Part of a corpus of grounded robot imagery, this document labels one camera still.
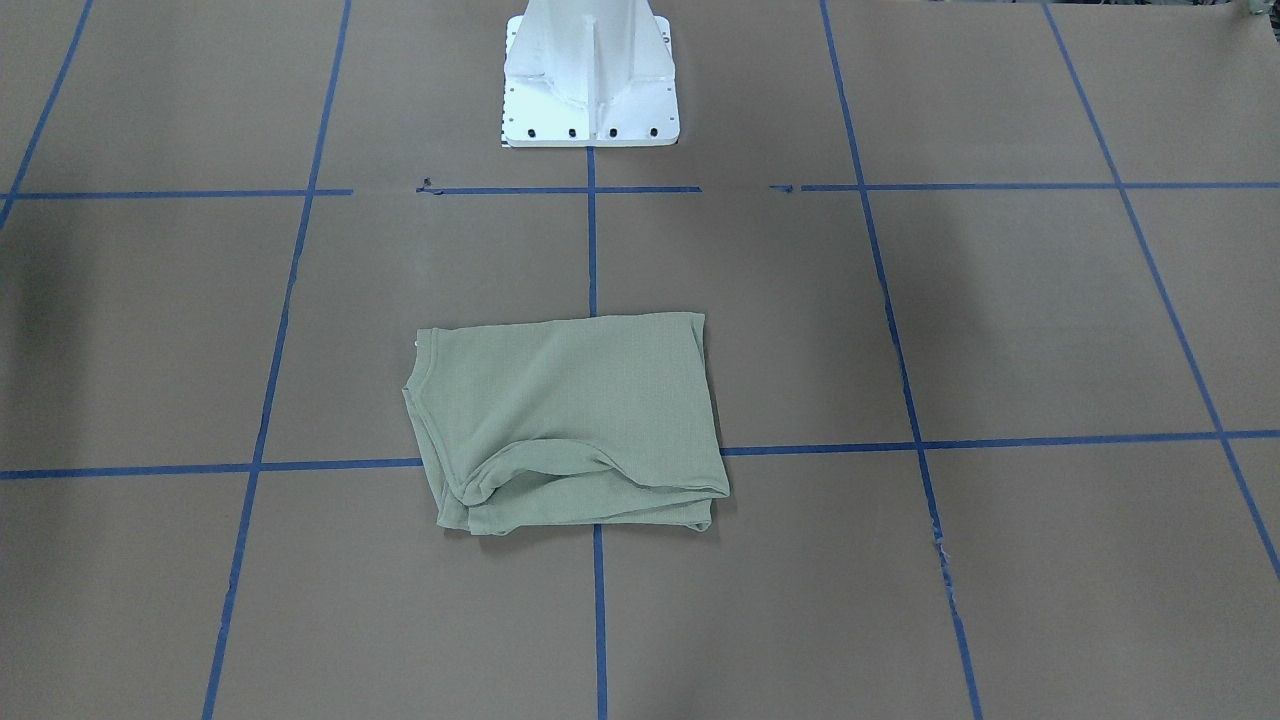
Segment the olive green long-sleeve shirt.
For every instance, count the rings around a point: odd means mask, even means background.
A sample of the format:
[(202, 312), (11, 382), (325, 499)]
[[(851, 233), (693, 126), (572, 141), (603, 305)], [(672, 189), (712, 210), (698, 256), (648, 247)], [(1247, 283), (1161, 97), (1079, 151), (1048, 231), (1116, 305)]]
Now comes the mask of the olive green long-sleeve shirt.
[(700, 313), (417, 332), (404, 405), (436, 524), (707, 530), (731, 493)]

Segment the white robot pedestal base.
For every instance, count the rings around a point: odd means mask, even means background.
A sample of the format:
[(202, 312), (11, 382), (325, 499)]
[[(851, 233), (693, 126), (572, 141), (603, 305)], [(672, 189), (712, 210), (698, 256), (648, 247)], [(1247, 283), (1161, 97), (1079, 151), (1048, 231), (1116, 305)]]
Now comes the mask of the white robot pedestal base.
[(672, 28), (649, 1), (530, 1), (504, 41), (503, 146), (678, 142)]

